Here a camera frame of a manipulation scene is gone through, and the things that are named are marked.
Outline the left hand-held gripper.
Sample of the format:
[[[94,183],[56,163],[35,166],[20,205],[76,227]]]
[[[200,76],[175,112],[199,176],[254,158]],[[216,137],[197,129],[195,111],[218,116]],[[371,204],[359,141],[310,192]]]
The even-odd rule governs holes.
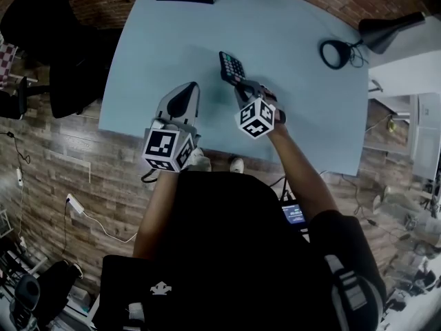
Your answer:
[[[142,158],[151,169],[181,172],[186,167],[201,137],[193,126],[200,93],[197,83],[185,83],[161,99],[156,118],[145,130]]]

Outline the person's right hand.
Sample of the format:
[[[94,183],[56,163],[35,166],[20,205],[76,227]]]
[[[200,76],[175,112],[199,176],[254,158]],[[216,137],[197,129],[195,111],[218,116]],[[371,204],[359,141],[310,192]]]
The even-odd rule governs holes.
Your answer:
[[[274,110],[274,118],[275,123],[285,124],[286,122],[286,114],[283,106],[279,103],[276,98],[276,95],[266,88],[264,85],[260,85],[261,90],[263,91],[263,98],[269,104],[275,107]]]

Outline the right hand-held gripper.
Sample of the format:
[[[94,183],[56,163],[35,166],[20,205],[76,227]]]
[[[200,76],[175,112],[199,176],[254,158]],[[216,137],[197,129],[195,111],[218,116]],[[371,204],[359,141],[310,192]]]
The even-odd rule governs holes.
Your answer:
[[[265,91],[257,81],[245,80],[245,85],[237,84],[234,93],[238,107],[242,108],[235,120],[238,129],[253,139],[258,139],[274,129],[276,108],[266,103]]]

